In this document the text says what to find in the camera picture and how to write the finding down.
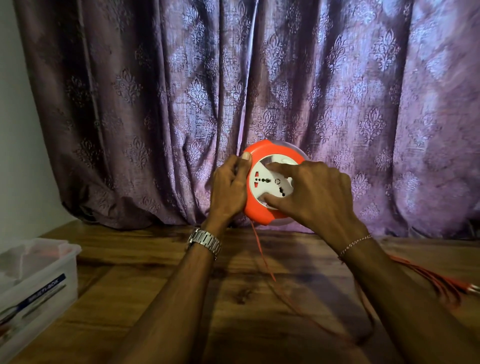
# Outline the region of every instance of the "plastic container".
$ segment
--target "plastic container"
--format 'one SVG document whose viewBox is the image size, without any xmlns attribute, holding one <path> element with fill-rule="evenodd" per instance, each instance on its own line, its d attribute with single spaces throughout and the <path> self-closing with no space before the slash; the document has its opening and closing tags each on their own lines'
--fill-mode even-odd
<svg viewBox="0 0 480 364">
<path fill-rule="evenodd" d="M 33 239 L 0 252 L 0 363 L 5 364 L 77 300 L 79 245 Z"/>
<path fill-rule="evenodd" d="M 261 199 L 265 193 L 286 197 L 293 192 L 292 179 L 269 171 L 268 163 L 300 164 L 308 160 L 307 155 L 293 144 L 262 140 L 245 149 L 252 155 L 252 168 L 247 176 L 247 204 L 244 214 L 252 221 L 264 226 L 282 226 L 293 220 Z"/>
</svg>

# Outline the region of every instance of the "wristwatch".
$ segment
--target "wristwatch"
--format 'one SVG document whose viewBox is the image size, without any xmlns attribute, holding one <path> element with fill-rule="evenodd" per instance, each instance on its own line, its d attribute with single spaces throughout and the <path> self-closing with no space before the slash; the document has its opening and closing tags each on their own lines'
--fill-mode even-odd
<svg viewBox="0 0 480 364">
<path fill-rule="evenodd" d="M 213 253 L 215 260 L 222 247 L 219 239 L 209 232 L 200 230 L 199 228 L 196 228 L 190 235 L 190 238 L 188 238 L 187 250 L 190 249 L 193 243 L 199 243 L 210 250 Z"/>
</svg>

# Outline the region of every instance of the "forearm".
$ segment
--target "forearm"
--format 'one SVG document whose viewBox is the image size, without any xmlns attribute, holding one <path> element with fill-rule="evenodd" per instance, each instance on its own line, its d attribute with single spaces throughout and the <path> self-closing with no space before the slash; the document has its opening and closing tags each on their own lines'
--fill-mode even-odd
<svg viewBox="0 0 480 364">
<path fill-rule="evenodd" d="M 203 229 L 220 236 L 224 227 L 204 224 Z M 111 362 L 186 363 L 200 324 L 213 262 L 213 254 L 194 243 Z"/>
<path fill-rule="evenodd" d="M 356 244 L 344 261 L 409 363 L 478 362 L 479 344 L 473 335 L 393 263 L 375 240 Z"/>
</svg>

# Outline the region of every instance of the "wooden surface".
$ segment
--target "wooden surface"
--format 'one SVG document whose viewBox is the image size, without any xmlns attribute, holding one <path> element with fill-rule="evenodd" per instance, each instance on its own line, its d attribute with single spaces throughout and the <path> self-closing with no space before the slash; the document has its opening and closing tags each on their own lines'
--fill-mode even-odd
<svg viewBox="0 0 480 364">
<path fill-rule="evenodd" d="M 115 231 L 74 221 L 46 234 L 81 245 L 79 300 L 13 363 L 106 363 L 182 258 L 190 232 L 187 227 Z M 369 329 L 349 270 L 324 242 L 299 233 L 259 235 L 271 269 L 306 313 L 351 335 Z M 480 283 L 477 243 L 388 238 L 381 244 L 438 273 Z M 263 272 L 252 230 L 229 230 L 209 284 L 195 361 L 402 362 L 380 324 L 364 347 L 342 344 L 293 315 Z M 480 298 L 467 297 L 454 314 L 480 337 Z"/>
</svg>

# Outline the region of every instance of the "wall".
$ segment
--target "wall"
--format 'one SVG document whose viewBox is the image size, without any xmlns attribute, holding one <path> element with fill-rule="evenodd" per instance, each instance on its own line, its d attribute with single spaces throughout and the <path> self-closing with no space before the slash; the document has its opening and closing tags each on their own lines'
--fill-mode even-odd
<svg viewBox="0 0 480 364">
<path fill-rule="evenodd" d="M 12 0 L 0 0 L 0 250 L 73 218 L 63 209 L 26 73 Z"/>
</svg>

